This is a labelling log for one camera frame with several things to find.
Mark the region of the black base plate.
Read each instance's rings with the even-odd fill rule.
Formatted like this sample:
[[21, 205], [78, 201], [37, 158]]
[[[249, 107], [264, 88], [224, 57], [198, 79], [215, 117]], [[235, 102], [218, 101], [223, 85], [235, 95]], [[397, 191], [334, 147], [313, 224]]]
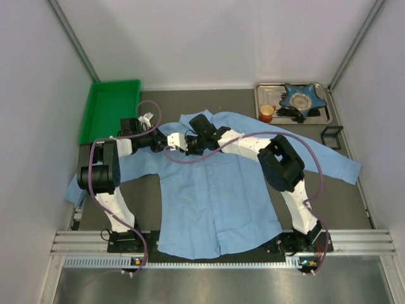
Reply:
[[321, 232], [314, 241], [310, 241], [305, 235], [296, 231], [283, 232], [251, 250], [229, 253], [223, 251], [218, 243], [213, 246], [203, 245], [201, 248], [186, 253], [176, 246], [172, 249], [164, 249], [158, 245], [158, 231], [145, 233], [148, 259], [150, 262], [191, 262], [214, 260], [216, 262], [269, 262], [282, 260], [282, 257], [292, 257], [297, 253], [314, 253], [317, 263], [324, 252], [332, 252], [333, 245], [329, 233]]

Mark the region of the black brooch box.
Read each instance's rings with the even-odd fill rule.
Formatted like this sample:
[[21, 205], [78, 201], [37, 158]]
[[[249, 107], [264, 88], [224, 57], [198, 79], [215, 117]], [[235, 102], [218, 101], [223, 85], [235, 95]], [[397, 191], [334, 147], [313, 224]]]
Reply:
[[344, 127], [341, 125], [325, 127], [320, 134], [322, 144], [333, 150], [342, 149], [339, 135], [343, 131], [343, 129]]

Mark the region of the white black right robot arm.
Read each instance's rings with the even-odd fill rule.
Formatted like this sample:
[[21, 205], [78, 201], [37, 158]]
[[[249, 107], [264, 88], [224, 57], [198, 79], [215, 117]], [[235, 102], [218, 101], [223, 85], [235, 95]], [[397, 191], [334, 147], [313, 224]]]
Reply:
[[206, 150], [235, 154], [260, 164], [269, 185], [279, 191], [292, 218], [295, 245], [310, 249], [321, 234], [321, 222], [311, 211], [304, 183], [304, 161], [283, 134], [272, 139], [247, 137], [229, 127], [217, 129], [200, 114], [190, 122], [193, 136], [185, 137], [185, 153], [202, 155]]

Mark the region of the green plastic tray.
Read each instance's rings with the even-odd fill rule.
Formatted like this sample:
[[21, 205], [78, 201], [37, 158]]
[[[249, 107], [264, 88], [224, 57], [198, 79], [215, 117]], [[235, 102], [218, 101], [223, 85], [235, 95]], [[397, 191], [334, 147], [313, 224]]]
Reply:
[[91, 85], [82, 122], [79, 143], [117, 135], [120, 120], [137, 116], [141, 81], [118, 80]]

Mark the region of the light blue button shirt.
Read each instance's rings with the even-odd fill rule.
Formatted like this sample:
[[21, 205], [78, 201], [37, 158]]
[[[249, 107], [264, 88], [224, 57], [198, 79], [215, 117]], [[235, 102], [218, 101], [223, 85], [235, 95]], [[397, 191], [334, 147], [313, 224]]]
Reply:
[[[204, 115], [216, 128], [236, 132], [285, 132], [280, 127], [229, 111], [212, 114], [204, 110], [181, 115], [178, 122], [158, 129], [166, 136], [191, 130], [189, 122]], [[307, 137], [295, 135], [315, 154], [323, 176], [355, 185], [361, 164]], [[251, 250], [282, 232], [258, 162], [217, 152], [192, 164], [175, 163], [164, 152], [142, 148], [120, 159], [121, 181], [158, 175], [161, 189], [161, 229], [158, 245], [164, 249], [192, 250], [204, 244], [225, 252]]]

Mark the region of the black comb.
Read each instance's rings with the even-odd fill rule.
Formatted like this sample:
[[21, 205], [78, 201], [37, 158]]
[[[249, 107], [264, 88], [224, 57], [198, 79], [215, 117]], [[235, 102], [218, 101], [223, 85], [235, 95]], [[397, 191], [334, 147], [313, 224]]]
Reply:
[[289, 117], [293, 122], [302, 124], [305, 122], [306, 117], [298, 110], [289, 108], [280, 108], [277, 110], [277, 115], [279, 117]]

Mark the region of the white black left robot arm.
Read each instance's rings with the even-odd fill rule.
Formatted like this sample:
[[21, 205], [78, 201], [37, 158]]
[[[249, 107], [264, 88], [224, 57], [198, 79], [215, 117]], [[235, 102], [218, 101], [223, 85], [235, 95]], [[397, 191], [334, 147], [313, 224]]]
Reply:
[[135, 215], [120, 191], [120, 158], [142, 148], [158, 153], [167, 145], [166, 136], [151, 123], [153, 114], [123, 118], [117, 137], [82, 144], [79, 149], [77, 183], [87, 191], [107, 215], [111, 230], [108, 242], [142, 242]]

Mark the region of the silver metal tray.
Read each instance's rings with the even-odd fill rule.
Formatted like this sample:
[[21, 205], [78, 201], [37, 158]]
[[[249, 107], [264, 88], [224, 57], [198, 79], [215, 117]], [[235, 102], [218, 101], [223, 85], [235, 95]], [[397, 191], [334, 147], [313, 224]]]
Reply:
[[256, 116], [268, 124], [326, 125], [333, 120], [327, 89], [311, 84], [257, 84]]

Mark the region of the orange cup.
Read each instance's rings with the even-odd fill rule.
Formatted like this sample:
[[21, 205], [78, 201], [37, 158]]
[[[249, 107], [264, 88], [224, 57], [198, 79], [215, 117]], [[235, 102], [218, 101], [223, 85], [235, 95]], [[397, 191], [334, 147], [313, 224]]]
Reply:
[[272, 119], [273, 115], [275, 114], [277, 107], [275, 105], [264, 104], [259, 108], [259, 120], [261, 122], [269, 124]]

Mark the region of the blue star-shaped dish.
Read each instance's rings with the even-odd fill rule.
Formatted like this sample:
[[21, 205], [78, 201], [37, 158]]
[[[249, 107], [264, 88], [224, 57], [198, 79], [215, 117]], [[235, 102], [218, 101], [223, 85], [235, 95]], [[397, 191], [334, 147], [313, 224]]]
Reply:
[[307, 117], [313, 109], [324, 108], [327, 102], [318, 97], [314, 84], [284, 85], [286, 96], [279, 102], [282, 108], [295, 108]]

